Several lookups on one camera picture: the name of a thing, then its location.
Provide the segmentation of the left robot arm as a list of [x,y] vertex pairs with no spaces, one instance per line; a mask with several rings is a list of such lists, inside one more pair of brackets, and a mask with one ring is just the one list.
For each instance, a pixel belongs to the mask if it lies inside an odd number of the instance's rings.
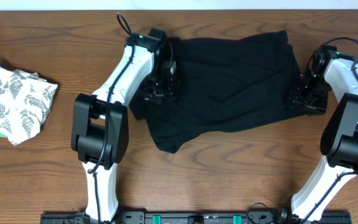
[[77,223],[111,223],[118,209],[117,165],[129,143],[128,107],[135,94],[160,104],[174,100],[178,79],[164,30],[130,33],[124,54],[106,82],[74,103],[71,148],[86,172],[88,204]]

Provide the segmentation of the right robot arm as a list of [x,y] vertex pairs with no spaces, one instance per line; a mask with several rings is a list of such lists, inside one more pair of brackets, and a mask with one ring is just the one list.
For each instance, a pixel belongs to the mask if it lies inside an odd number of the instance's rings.
[[290,108],[309,115],[324,114],[328,93],[338,102],[319,144],[321,159],[306,184],[290,198],[277,217],[279,223],[322,223],[324,209],[358,175],[358,59],[323,44],[294,83]]

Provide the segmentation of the black t-shirt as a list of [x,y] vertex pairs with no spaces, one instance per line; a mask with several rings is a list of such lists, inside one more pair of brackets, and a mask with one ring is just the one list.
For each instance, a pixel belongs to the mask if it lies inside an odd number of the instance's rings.
[[286,31],[239,40],[171,41],[180,81],[177,99],[154,103],[136,93],[130,103],[159,150],[175,153],[203,133],[242,131],[304,115],[287,104],[300,70]]

